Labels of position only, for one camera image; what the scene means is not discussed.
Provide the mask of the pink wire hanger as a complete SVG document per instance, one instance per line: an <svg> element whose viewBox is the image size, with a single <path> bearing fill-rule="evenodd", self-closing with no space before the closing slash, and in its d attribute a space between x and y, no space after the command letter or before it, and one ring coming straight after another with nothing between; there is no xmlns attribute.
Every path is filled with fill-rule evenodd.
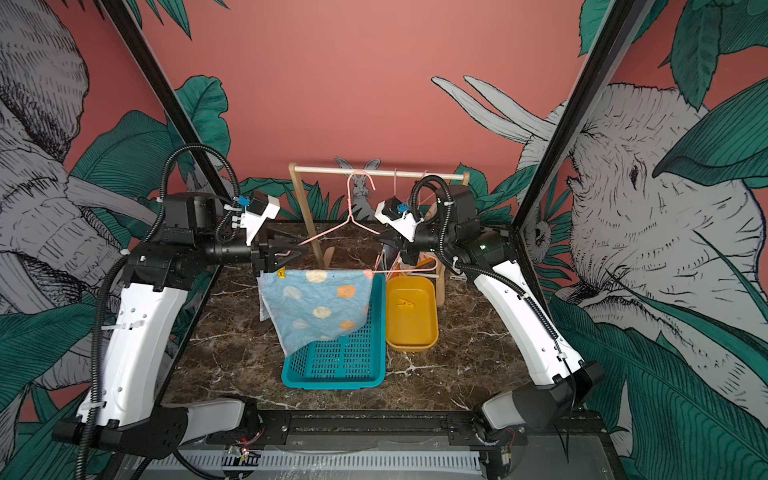
<svg viewBox="0 0 768 480"><path fill-rule="evenodd" d="M352 185L351 185L351 182L352 182L352 179L355 176L364 176L365 178L367 178L369 180L372 189L375 190L376 186L375 186L375 182L374 182L374 179L373 179L374 176L385 176L385 177L396 178L397 177L397 173L396 172L385 171L385 172L376 173L376 172L373 172L371 170L366 170L366 169L362 169L362 170L360 170L360 169L357 169L357 170L355 170L355 169L353 169L353 170L344 170L342 168L299 166L296 163L291 163L289 165L289 174L290 174L291 180L293 181L293 184L294 184L294 192L295 193L297 193L299 188L302 186L302 181L301 181L301 178L300 178L300 174L301 173L330 174L330 175L345 174L345 175L348 176L347 184L346 184L347 217L346 217L346 219L343 222L335 225L334 227L332 227L332 228L330 228L330 229L328 229L328 230L326 230L326 231L324 231L322 233L318 233L316 231L316 229L315 229L314 220L310 216L309 204L308 204L307 196L304 195L303 197L298 198L299 206L300 206L301 212L303 214L303 220L304 220L304 224L305 224L307 233L308 234L313 233L313 236L311 236L311 237L307 238L306 240L302 241L301 245L310 244L312 246L312 251L315 253L315 257L316 257L316 260L317 260L319 265L321 265L321 266L325 265L324 257L321 255L321 251L320 251L320 239L325 237L325 236L327 236L331 232L334 232L335 230L343 228L347 224L353 224L356 227L358 227L358 228L360 228L360 229L362 229L362 230L364 230L366 232L369 232L369 233L371 233L373 235L378 235L379 234L378 231L376 231L376 230L374 230L374 229L364 225L363 223L359 222L354 217L354 215L353 215L353 207L352 207Z"/></svg>

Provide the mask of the blue dotted towel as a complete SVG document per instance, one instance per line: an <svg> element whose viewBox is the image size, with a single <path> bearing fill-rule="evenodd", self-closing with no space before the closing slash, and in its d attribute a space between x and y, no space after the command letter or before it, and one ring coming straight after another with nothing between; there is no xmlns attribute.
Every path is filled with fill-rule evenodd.
<svg viewBox="0 0 768 480"><path fill-rule="evenodd" d="M272 322L289 357L302 347L333 341L367 320L374 274L370 270L285 270L258 278L260 316Z"/></svg>

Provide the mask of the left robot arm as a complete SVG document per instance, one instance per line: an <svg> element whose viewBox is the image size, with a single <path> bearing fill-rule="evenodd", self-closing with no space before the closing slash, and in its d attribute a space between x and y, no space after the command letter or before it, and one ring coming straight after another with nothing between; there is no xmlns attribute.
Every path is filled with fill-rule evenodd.
<svg viewBox="0 0 768 480"><path fill-rule="evenodd" d="M248 264L255 275L273 273L307 250L292 234L269 227L280 204L261 192L234 190L226 198L162 192L158 202L143 240L120 255L99 289L88 397L52 433L75 446L77 479L86 477L96 449L151 462L212 435L247 451L264 431L252 400L162 406L155 385L173 325L205 270Z"/></svg>

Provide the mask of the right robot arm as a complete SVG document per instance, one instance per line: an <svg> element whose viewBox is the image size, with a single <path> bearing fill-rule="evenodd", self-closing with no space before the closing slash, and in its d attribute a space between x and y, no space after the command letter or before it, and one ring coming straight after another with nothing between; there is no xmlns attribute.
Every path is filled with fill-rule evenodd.
<svg viewBox="0 0 768 480"><path fill-rule="evenodd" d="M433 253L450 272L464 275L494 308L525 361L529 383L481 405L481 443L508 445L522 429L555 427L603 380L602 367L583 359L533 294L512 241L481 225L469 187L428 175L406 200L380 202L375 218L385 227L378 240L407 264Z"/></svg>

